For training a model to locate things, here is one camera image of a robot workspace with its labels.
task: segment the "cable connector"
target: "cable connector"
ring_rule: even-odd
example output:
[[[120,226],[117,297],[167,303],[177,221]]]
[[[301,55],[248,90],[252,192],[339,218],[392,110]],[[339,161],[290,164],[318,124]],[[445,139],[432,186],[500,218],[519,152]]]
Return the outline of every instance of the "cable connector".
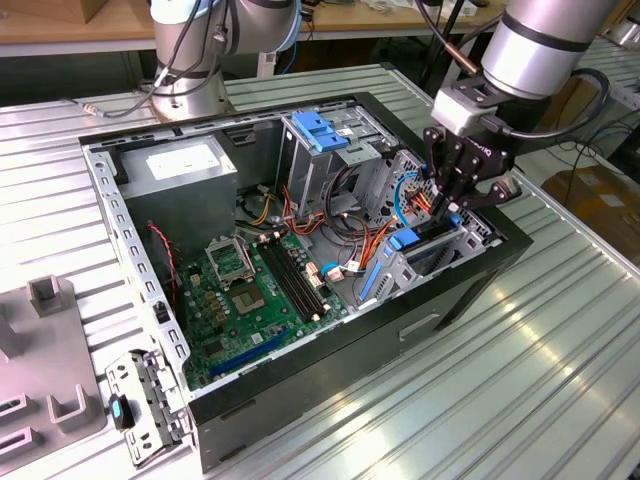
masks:
[[[269,187],[265,187],[264,185],[258,185],[256,187],[260,193],[262,193],[265,197],[271,195],[269,193]]]
[[[82,103],[82,102],[78,102],[78,105],[80,107],[82,107],[82,109],[87,112],[90,115],[93,115],[94,117],[105,117],[105,112],[103,110],[100,110],[98,107],[96,107],[95,105],[91,105],[90,103]]]
[[[160,75],[158,75],[158,78],[156,78],[155,82],[153,82],[153,88],[156,89],[162,86],[162,82],[164,82],[164,79],[167,77],[167,75],[169,75],[169,67],[164,67],[160,72]]]

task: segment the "cardboard box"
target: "cardboard box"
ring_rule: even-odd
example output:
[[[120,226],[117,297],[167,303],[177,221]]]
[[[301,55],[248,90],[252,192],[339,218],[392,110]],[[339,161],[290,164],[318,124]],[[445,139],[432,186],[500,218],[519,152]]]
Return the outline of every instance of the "cardboard box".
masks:
[[[0,9],[88,23],[109,0],[0,0]]]
[[[562,203],[571,172],[559,172],[542,188]],[[566,205],[613,248],[640,265],[640,186],[603,166],[576,170]]]

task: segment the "blue plastic clip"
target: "blue plastic clip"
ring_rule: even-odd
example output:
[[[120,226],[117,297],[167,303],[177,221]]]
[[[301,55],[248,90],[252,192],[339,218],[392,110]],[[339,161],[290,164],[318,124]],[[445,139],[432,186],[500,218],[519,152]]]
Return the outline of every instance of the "blue plastic clip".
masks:
[[[420,241],[420,237],[410,228],[398,230],[389,239],[389,243],[391,243],[391,246],[396,250],[402,250],[418,241]]]
[[[319,152],[337,150],[349,145],[349,141],[338,135],[331,127],[331,122],[322,118],[317,112],[294,113],[291,120]]]
[[[449,215],[449,221],[451,222],[451,225],[458,227],[462,223],[462,217],[459,213],[452,213]]]

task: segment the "ribbed aluminum surface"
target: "ribbed aluminum surface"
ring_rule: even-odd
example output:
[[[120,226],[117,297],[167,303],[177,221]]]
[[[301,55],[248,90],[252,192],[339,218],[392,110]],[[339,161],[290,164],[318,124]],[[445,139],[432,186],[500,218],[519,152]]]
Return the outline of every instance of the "ribbed aluminum surface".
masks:
[[[229,93],[249,109],[371,91],[419,133],[430,104],[407,87],[368,66],[230,82]],[[0,290],[45,273],[73,281],[105,400],[105,367],[147,343],[75,139],[154,122],[148,109],[117,122],[59,102],[0,109]],[[209,478],[624,478],[640,458],[637,270],[531,188],[503,210],[534,245],[460,321]],[[110,421],[8,478],[197,478],[189,452],[134,472]]]
[[[596,38],[580,60],[580,67],[600,70],[609,78],[611,96],[615,100],[631,109],[640,108],[640,52],[628,51],[604,38]]]

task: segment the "metal bracket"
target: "metal bracket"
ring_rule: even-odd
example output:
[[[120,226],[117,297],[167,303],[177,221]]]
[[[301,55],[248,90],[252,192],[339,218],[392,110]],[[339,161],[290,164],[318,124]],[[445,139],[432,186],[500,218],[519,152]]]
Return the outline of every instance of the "metal bracket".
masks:
[[[182,443],[191,426],[173,372],[160,351],[133,351],[106,369],[111,392],[127,402],[133,427],[125,431],[133,465],[143,467]]]

